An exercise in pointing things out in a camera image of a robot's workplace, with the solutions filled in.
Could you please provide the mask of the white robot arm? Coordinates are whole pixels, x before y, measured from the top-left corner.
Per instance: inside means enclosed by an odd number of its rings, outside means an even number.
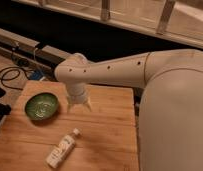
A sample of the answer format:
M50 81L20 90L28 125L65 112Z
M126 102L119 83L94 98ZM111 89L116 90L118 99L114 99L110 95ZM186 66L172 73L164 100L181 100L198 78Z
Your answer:
M203 171L203 51L147 52L90 63L80 53L55 68L70 105L87 103L85 85L143 90L139 107L141 171Z

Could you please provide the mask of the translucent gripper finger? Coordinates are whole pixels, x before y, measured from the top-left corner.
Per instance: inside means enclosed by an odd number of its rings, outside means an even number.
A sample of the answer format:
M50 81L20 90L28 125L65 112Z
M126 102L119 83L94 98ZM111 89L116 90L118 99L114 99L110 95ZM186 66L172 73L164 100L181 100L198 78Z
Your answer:
M73 108L73 106L74 106L73 103L72 104L68 103L68 105L67 105L67 113L70 113L70 111Z
M84 103L84 106L85 106L89 111L92 111L92 106L91 106L90 101L86 101L86 102Z

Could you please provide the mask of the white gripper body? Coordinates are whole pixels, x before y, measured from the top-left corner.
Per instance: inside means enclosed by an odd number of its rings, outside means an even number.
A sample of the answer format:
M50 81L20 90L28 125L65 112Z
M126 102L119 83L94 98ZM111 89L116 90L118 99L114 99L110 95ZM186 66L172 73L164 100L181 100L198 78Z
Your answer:
M88 100L84 83L67 84L68 101L70 104L83 104Z

